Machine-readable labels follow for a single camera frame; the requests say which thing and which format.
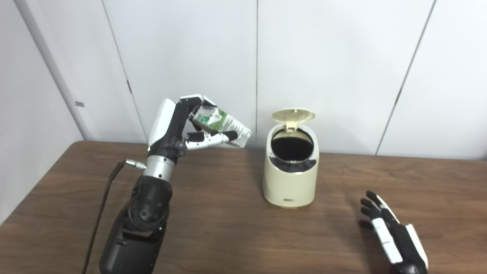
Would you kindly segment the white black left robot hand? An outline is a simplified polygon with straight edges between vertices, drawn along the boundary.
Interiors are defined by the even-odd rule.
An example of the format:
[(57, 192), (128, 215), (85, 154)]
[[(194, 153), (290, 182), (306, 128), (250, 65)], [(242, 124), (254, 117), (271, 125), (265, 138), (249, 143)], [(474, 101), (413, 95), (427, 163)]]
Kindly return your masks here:
[(203, 129), (193, 121), (202, 107), (216, 107), (202, 95), (184, 96), (178, 102), (165, 99), (148, 138), (148, 156), (177, 163), (188, 150), (199, 150), (238, 139), (237, 131)]

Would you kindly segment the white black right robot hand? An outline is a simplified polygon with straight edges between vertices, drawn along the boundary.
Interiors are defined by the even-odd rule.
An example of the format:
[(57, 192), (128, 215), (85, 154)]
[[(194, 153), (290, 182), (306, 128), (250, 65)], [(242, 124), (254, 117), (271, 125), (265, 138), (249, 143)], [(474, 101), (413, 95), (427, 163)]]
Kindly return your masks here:
[(363, 228), (374, 231), (390, 262), (391, 274), (427, 274), (428, 257), (415, 227), (402, 224), (388, 204), (368, 190), (360, 199), (361, 212), (369, 220), (359, 220)]

